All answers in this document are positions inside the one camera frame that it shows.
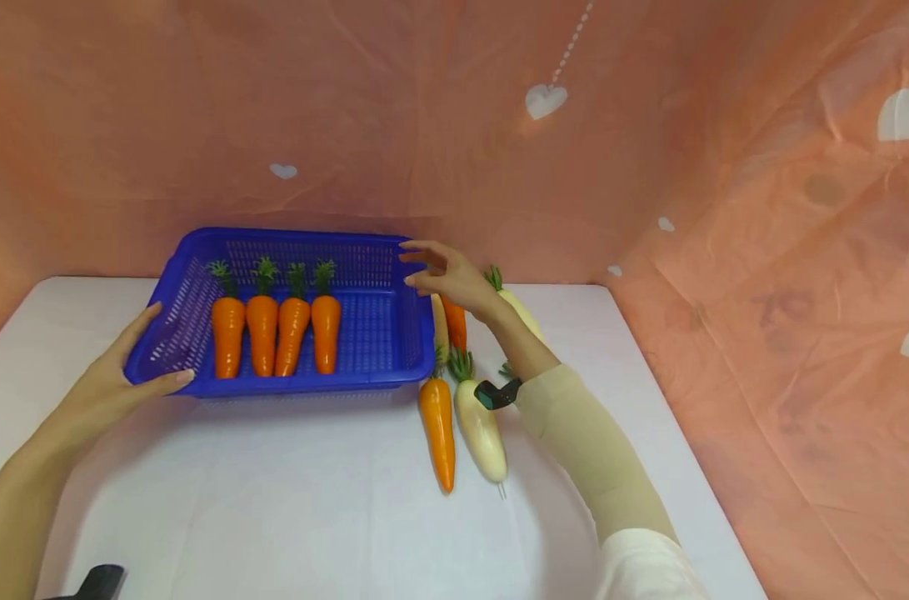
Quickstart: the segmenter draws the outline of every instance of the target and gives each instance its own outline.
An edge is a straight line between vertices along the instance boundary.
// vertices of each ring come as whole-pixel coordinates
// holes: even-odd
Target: finger
[[[405,252],[398,254],[397,258],[402,262],[422,262],[427,264],[427,252]]]
[[[192,381],[194,381],[193,368],[170,372],[151,381],[145,381],[143,384],[131,387],[130,390],[127,390],[127,399],[131,403],[143,403],[151,398],[168,396],[169,393],[180,391]]]
[[[153,318],[159,314],[159,302],[155,302],[145,308],[141,311],[141,314],[137,315],[137,317],[124,328],[124,331],[121,331],[121,334],[117,336],[117,339],[114,340],[114,343],[107,349],[105,354],[111,354],[112,358],[116,358],[120,364],[123,365],[127,361],[127,355],[131,354],[134,343],[137,343],[137,340],[141,339],[141,336],[144,335],[144,330],[148,328],[151,321],[153,321]]]
[[[441,242],[435,242],[434,240],[410,240],[402,242],[400,247],[404,248],[404,250],[415,252],[435,253],[444,260],[450,260],[457,253],[453,247],[444,246]]]
[[[427,270],[418,271],[404,278],[404,283],[415,288],[420,294],[441,294],[443,287],[443,277],[436,277]]]

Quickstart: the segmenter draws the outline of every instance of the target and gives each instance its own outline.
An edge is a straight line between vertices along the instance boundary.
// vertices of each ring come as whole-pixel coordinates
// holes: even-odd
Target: black object
[[[123,580],[124,567],[117,564],[99,564],[87,571],[87,577],[76,594],[50,600],[114,600]]]
[[[517,400],[517,390],[520,389],[520,379],[513,378],[504,384],[504,387],[498,387],[488,380],[481,381],[474,390],[474,397],[478,402],[484,404],[488,411],[496,411],[505,406],[509,406]]]

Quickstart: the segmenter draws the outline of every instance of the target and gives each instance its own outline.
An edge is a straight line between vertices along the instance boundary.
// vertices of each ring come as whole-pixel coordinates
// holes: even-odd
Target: tabletop
[[[55,277],[32,290],[0,333],[0,467],[153,285]],[[610,293],[508,287],[635,444],[712,597],[764,598]],[[467,327],[478,378],[502,381],[493,336],[469,316]],[[458,434],[444,497],[416,398],[405,386],[143,407],[71,476],[39,597],[74,593],[89,568],[110,562],[127,569],[120,600],[591,598],[591,517],[516,411],[498,413],[503,496]]]

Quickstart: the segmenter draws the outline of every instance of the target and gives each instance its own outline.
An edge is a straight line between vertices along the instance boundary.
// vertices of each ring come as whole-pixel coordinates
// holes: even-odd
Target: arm
[[[57,502],[74,463],[97,438],[149,398],[174,393],[193,371],[133,386],[121,371],[127,354],[160,311],[132,322],[0,472],[0,599],[31,600]]]
[[[622,529],[651,529],[677,541],[660,495],[611,413],[571,368],[500,301],[482,312],[517,376],[525,428],[566,470],[594,517],[598,542]]]
[[[33,598],[73,460],[31,441],[0,472],[0,598]]]
[[[598,541],[644,528],[677,540],[661,498],[628,438],[571,368],[525,326],[512,306],[459,252],[437,242],[405,242],[404,262],[427,270],[411,276],[419,293],[448,296],[485,323],[524,381],[517,409],[531,435],[567,470],[591,511]]]

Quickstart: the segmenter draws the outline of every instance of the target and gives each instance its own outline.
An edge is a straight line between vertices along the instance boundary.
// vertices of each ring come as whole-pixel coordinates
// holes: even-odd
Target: blue plastic basket
[[[197,376],[182,393],[224,398],[388,389],[426,378],[434,367],[434,320],[430,299],[404,285],[403,279],[417,270],[416,265],[397,260],[398,244],[405,239],[240,228],[189,233],[153,291],[151,303],[162,303],[162,314],[134,347],[124,370],[127,379],[137,384],[194,368]],[[335,373],[317,373],[309,328],[291,377],[254,375],[246,332],[237,377],[214,377],[210,311],[222,290],[206,265],[228,260],[240,298],[247,301],[256,295],[252,270],[260,257],[270,257],[283,272],[290,263],[303,262],[309,280],[317,260],[333,259],[337,264],[332,295],[341,303],[342,316]],[[285,297],[287,286],[278,282],[275,298],[282,302]],[[313,290],[307,300],[311,299]]]

